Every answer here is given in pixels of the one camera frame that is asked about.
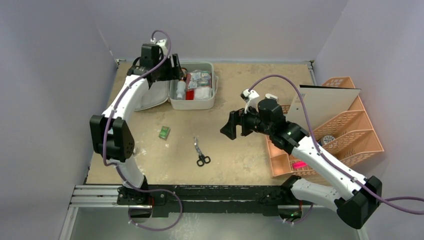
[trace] wooden table surface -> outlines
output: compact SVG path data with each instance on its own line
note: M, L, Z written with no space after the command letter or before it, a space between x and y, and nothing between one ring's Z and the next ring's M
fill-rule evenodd
M109 104L124 84L130 63L121 63L116 74ZM135 160L149 184L172 185L280 185L289 176L273 178L265 136L252 133L228 139L220 129L229 112L243 108L240 93L259 78L269 74L288 77L296 85L312 85L306 64L237 64L214 63L219 76L213 108L174 110L169 102L134 112L129 127L138 153ZM282 79L269 78L255 87L263 98L266 93L279 97L280 104L290 104L295 91ZM158 137L162 126L171 128L167 140ZM198 167L193 137L211 163ZM121 184L116 170L105 167L102 157L93 154L87 184Z

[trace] green packet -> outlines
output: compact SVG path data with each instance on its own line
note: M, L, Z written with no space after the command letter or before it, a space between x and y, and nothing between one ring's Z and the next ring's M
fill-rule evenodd
M159 132L159 138L161 139L167 139L168 135L170 134L171 128L167 126L162 126L162 129Z

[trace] white box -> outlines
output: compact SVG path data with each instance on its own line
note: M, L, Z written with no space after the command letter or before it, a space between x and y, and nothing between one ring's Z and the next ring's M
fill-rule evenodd
M204 110L214 106L215 95L218 90L218 76L215 76L214 66L207 61L186 61L181 62L181 67L186 68L190 73L194 70L208 71L211 73L212 98L206 100L177 100L176 87L179 80L155 82L148 92L142 97L136 111L146 110L170 101L175 110Z

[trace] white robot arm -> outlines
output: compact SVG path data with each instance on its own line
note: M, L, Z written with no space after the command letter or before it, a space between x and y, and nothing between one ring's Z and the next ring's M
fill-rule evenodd
M90 119L90 130L93 148L96 153L104 153L104 136L107 122L110 120L107 141L105 165L119 167L124 176L123 185L131 188L127 182L136 188L147 184L145 176L137 167L133 156L134 139L128 128L127 121L140 103L143 95L157 81L179 80L184 77L177 54L168 56L168 40L151 40L151 44L143 44L141 57L138 57L127 72L124 85L112 104L102 113L93 115ZM168 58L152 73L143 76L163 59Z
M380 205L380 201L368 194L358 182L381 196L381 181L375 176L367 179L323 148L318 152L314 140L305 129L286 121L283 109L275 99L267 98L258 102L259 95L253 90L245 90L241 97L247 103L246 107L231 111L227 124L220 132L234 140L237 136L236 126L240 125L242 136L252 132L268 135L276 147L304 161L332 185L323 186L292 175L282 185L285 194L329 208L337 212L346 224L360 229ZM337 168L349 173L358 182L352 181Z

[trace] gray wall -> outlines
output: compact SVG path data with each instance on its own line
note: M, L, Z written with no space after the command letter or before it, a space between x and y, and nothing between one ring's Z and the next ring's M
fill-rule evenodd
M0 3L0 239L58 239L115 63L82 0Z
M385 148L357 167L383 181L383 196L423 192L424 2L350 0L315 62L319 83L351 76ZM397 202L423 209L423 204ZM373 240L422 240L424 217L382 205L367 223Z
M155 29L184 60L309 61L348 0L86 0L116 58L138 57Z

